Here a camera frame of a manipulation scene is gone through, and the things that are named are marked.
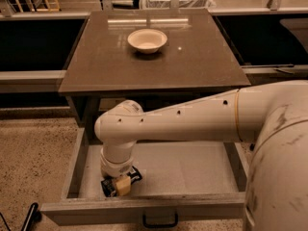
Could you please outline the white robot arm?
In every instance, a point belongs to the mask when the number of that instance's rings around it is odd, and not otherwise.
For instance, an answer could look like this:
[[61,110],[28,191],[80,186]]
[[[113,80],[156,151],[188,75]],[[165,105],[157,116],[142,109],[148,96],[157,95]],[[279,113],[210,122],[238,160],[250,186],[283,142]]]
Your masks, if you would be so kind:
[[136,141],[242,141],[254,152],[244,231],[308,231],[308,81],[231,90],[143,112],[124,101],[95,122],[106,160],[128,162]]

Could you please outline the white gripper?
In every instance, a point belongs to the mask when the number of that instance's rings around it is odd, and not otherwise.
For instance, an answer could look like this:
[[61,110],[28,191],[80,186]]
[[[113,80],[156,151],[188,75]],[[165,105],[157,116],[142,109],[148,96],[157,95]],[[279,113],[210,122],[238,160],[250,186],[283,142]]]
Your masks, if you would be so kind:
[[112,163],[108,161],[103,150],[100,150],[100,170],[104,178],[101,181],[101,185],[104,191],[114,191],[119,196],[124,196],[131,191],[131,178],[129,176],[122,176],[127,174],[133,166],[134,158],[131,157],[128,161],[124,163]]

